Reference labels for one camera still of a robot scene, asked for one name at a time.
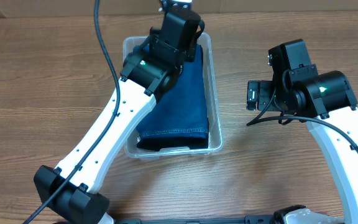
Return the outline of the blue denim jeans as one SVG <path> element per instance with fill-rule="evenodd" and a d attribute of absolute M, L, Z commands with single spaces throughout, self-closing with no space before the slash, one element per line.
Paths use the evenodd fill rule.
<path fill-rule="evenodd" d="M 140 144 L 208 140 L 208 114 L 203 81 L 203 48 L 196 46 L 195 59 L 186 62 L 177 84 L 138 124 Z"/>

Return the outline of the black cloth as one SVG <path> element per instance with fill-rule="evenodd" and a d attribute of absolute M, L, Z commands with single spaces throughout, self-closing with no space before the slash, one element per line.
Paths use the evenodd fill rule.
<path fill-rule="evenodd" d="M 208 147 L 207 138 L 146 138 L 137 143 L 137 148 L 150 151 L 160 151 L 163 148 L 189 147 L 190 149 L 201 149 Z"/>

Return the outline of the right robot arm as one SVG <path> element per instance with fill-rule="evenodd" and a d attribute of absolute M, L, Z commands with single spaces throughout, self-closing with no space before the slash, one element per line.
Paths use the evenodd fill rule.
<path fill-rule="evenodd" d="M 249 111 L 260 113 L 249 126 L 299 121 L 318 143 L 341 199 L 344 216 L 312 212 L 304 205 L 277 210 L 272 223 L 358 223 L 358 100 L 345 74 L 319 74 L 304 40 L 285 42 L 268 51 L 272 80 L 247 84 Z"/>

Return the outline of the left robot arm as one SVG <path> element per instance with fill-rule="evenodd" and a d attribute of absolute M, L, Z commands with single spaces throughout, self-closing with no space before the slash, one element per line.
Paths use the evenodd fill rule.
<path fill-rule="evenodd" d="M 106 174 L 135 127 L 175 86 L 203 29 L 197 13 L 174 6 L 161 28 L 127 54 L 108 104 L 80 143 L 55 167 L 35 173 L 43 208 L 70 223 L 113 222 L 109 200 L 99 192 Z"/>

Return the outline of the clear plastic storage bin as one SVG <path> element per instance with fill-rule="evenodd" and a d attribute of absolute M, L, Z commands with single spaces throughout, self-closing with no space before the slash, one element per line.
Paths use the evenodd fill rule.
<path fill-rule="evenodd" d="M 124 144 L 126 155 L 133 159 L 152 160 L 163 156 L 179 155 L 208 155 L 220 151 L 223 148 L 223 134 L 219 120 L 219 101 L 216 91 L 216 81 L 213 63 L 213 51 L 211 38 L 207 33 L 202 33 L 198 44 L 203 49 L 203 84 L 208 112 L 208 146 L 200 149 L 190 149 L 189 147 L 163 148 L 160 151 L 148 151 L 137 147 L 140 139 L 139 133 L 134 130 L 127 142 Z"/>

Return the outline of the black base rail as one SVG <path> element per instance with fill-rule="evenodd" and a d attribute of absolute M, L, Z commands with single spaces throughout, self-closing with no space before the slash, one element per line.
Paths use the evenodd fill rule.
<path fill-rule="evenodd" d="M 273 215 L 246 215 L 240 218 L 201 218 L 201 219 L 165 219 L 141 220 L 140 218 L 116 220 L 117 224 L 279 224 L 284 223 L 282 213 Z"/>

